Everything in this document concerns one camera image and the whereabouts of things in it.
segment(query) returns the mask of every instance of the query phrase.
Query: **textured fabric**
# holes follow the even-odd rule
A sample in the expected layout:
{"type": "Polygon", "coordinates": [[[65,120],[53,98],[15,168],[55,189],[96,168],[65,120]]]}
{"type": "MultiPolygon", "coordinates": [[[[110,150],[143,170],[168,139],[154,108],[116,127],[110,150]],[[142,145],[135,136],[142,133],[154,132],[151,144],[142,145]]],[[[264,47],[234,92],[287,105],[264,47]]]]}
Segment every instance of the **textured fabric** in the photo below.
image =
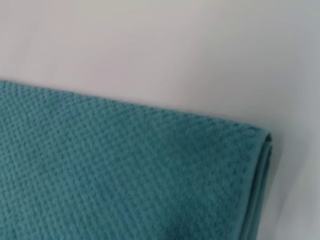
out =
{"type": "Polygon", "coordinates": [[[271,137],[0,81],[0,239],[252,240],[271,137]]]}

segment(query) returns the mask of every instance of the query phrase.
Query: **white surface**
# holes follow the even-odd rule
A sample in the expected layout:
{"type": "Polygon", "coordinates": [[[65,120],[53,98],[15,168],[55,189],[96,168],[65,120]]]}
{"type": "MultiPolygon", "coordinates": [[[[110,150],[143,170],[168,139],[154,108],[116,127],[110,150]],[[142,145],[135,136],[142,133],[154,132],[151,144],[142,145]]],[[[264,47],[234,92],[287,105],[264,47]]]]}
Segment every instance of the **white surface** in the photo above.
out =
{"type": "Polygon", "coordinates": [[[316,0],[1,0],[0,77],[271,130],[258,239],[318,240],[319,13],[316,0]]]}

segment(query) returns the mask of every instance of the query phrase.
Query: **towel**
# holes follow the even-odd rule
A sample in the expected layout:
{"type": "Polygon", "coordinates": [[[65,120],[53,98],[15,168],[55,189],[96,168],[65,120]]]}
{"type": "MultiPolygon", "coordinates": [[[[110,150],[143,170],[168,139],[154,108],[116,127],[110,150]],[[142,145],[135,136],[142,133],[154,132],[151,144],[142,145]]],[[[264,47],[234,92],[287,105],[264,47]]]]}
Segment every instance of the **towel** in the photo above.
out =
{"type": "Polygon", "coordinates": [[[245,123],[0,81],[0,239],[253,240],[271,144],[245,123]]]}

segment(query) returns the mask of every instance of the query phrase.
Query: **folded towel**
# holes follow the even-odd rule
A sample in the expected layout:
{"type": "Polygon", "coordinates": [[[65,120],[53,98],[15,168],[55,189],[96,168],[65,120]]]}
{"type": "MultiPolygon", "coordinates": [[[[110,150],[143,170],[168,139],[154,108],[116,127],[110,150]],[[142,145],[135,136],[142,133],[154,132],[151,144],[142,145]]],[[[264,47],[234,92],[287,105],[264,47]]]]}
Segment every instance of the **folded towel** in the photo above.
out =
{"type": "Polygon", "coordinates": [[[0,239],[252,240],[258,127],[0,81],[0,239]]]}

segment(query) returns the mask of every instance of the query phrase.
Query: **teal towel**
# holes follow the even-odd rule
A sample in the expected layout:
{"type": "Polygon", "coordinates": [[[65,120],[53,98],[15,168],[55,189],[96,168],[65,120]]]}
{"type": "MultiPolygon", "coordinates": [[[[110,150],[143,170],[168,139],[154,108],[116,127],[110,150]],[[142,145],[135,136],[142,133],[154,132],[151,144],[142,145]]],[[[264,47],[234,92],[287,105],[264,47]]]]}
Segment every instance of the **teal towel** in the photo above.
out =
{"type": "Polygon", "coordinates": [[[0,81],[1,240],[253,240],[270,134],[0,81]]]}

